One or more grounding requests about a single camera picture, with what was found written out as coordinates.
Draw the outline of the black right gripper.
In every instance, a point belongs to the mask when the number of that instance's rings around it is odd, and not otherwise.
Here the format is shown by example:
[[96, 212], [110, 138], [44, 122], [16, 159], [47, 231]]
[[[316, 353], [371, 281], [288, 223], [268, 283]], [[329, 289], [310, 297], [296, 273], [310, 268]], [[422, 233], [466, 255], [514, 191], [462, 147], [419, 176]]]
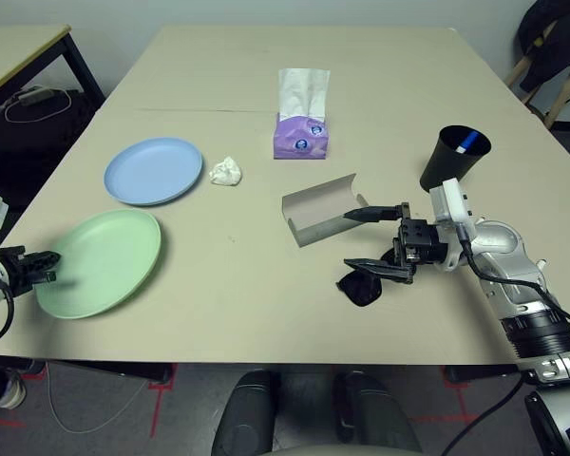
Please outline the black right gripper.
[[401, 220], [397, 236], [393, 239], [395, 264], [380, 259], [345, 259], [344, 263], [355, 270], [381, 279], [411, 284], [416, 273], [415, 265], [443, 263], [446, 259], [448, 247], [440, 241], [437, 227], [428, 224], [425, 219], [410, 218], [407, 202], [394, 206], [360, 207], [350, 210], [343, 217], [363, 223]]

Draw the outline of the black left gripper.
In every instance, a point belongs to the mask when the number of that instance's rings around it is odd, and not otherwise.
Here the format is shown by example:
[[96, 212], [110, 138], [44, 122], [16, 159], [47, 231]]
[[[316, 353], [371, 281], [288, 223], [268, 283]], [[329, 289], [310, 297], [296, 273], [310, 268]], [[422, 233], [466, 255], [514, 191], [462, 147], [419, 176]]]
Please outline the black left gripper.
[[61, 255], [44, 251], [25, 253], [24, 246], [0, 248], [0, 263], [4, 266], [9, 287], [13, 295], [23, 295], [32, 290], [32, 284], [49, 283], [56, 280], [54, 271], [39, 271], [30, 274], [31, 269], [51, 269], [57, 265]]

